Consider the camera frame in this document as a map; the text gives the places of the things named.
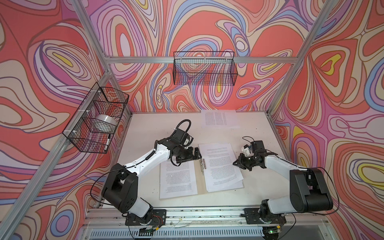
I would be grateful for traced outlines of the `metal folder fastener clip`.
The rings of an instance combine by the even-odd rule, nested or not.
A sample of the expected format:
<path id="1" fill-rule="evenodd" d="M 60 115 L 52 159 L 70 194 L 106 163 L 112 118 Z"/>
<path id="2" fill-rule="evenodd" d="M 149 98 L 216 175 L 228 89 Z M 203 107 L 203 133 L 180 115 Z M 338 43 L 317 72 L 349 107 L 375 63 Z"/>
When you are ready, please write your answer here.
<path id="1" fill-rule="evenodd" d="M 201 166 L 201 172 L 202 174 L 204 174 L 205 170 L 207 169 L 205 159 L 200 159 L 200 166 Z"/>

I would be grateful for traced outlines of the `printed paper sheet front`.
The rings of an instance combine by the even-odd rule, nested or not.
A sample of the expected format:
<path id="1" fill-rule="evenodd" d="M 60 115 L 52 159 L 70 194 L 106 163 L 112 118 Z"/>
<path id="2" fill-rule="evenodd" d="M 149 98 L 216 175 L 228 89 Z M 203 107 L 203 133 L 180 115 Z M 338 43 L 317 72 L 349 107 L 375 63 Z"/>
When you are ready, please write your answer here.
<path id="1" fill-rule="evenodd" d="M 204 172 L 205 182 L 210 186 L 229 186 L 243 181 L 240 169 L 233 165 L 235 154 L 231 144 L 200 144 L 202 159 L 207 169 Z"/>

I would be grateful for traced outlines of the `printed paper sheet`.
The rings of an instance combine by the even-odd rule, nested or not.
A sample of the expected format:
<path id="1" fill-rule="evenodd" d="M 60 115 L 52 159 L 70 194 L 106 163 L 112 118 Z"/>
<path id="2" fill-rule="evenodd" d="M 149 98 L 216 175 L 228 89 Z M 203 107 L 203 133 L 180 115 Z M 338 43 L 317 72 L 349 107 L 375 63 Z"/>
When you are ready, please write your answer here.
<path id="1" fill-rule="evenodd" d="M 202 127 L 212 129 L 236 129 L 240 127 L 237 112 L 234 110 L 202 110 Z"/>
<path id="2" fill-rule="evenodd" d="M 229 185 L 229 186 L 210 186 L 209 184 L 206 184 L 206 190 L 207 192 L 211 193 L 211 192 L 219 192 L 219 191 L 228 191 L 228 190 L 236 190 L 236 189 L 241 189 L 244 187 L 244 184 L 243 184 L 243 181 L 239 181 L 239 182 L 236 182 L 234 183 L 233 185 Z"/>
<path id="3" fill-rule="evenodd" d="M 195 167 L 192 162 L 179 167 L 170 161 L 160 165 L 160 199 L 170 199 L 198 194 Z"/>
<path id="4" fill-rule="evenodd" d="M 207 169 L 204 172 L 205 182 L 210 186 L 229 186 L 243 181 L 240 169 L 233 165 L 235 154 L 231 144 L 200 144 L 202 159 Z"/>

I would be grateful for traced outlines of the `printed paper sheet back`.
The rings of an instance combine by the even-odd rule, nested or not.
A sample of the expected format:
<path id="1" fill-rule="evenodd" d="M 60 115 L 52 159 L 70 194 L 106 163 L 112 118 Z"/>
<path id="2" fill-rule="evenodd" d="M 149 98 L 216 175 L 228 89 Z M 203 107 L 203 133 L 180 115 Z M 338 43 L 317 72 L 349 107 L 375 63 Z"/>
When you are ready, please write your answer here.
<path id="1" fill-rule="evenodd" d="M 237 112 L 234 110 L 202 110 L 202 127 L 212 129 L 236 129 L 240 127 Z"/>

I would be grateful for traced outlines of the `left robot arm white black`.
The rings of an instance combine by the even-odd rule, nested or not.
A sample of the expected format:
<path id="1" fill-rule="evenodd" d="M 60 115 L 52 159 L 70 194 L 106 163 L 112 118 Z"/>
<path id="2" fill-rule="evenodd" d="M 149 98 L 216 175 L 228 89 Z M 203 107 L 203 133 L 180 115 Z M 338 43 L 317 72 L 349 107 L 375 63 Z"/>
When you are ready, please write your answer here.
<path id="1" fill-rule="evenodd" d="M 162 139 L 155 142 L 153 150 L 126 165 L 115 164 L 102 190 L 102 197 L 122 214 L 130 213 L 139 218 L 152 215 L 153 207 L 138 197 L 139 180 L 152 169 L 175 158 L 176 166 L 202 158 L 199 148 L 184 147 L 178 142 Z"/>

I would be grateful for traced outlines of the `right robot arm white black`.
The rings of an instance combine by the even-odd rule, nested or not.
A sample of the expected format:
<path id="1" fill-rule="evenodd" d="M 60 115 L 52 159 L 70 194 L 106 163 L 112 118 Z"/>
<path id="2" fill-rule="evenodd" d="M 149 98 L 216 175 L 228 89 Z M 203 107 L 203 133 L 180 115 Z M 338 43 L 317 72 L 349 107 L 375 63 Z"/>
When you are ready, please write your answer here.
<path id="1" fill-rule="evenodd" d="M 262 215 L 314 213 L 334 207 L 324 175 L 318 168 L 305 168 L 280 158 L 273 152 L 257 151 L 252 156 L 241 153 L 233 165 L 252 171 L 254 167 L 269 169 L 289 181 L 287 196 L 264 200 Z"/>

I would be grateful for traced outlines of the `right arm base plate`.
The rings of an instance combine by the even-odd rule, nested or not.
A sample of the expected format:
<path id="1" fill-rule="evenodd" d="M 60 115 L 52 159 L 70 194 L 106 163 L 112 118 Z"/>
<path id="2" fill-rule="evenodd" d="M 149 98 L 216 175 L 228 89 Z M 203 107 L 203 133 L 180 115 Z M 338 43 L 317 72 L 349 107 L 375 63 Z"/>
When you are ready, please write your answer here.
<path id="1" fill-rule="evenodd" d="M 261 210 L 260 208 L 245 208 L 240 216 L 246 219 L 248 225 L 275 224 L 283 226 L 287 223 L 284 214 L 271 214 L 267 210 Z"/>

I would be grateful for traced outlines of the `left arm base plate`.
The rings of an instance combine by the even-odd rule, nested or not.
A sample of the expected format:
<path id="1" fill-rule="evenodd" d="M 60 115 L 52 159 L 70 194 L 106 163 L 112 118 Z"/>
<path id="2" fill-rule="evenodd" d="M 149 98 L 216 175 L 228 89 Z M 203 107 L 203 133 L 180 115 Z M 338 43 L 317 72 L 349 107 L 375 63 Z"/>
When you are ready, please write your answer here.
<path id="1" fill-rule="evenodd" d="M 126 217 L 126 226 L 152 226 L 161 227 L 166 223 L 167 210 L 154 209 L 150 210 L 143 218 L 140 218 L 132 213 Z"/>

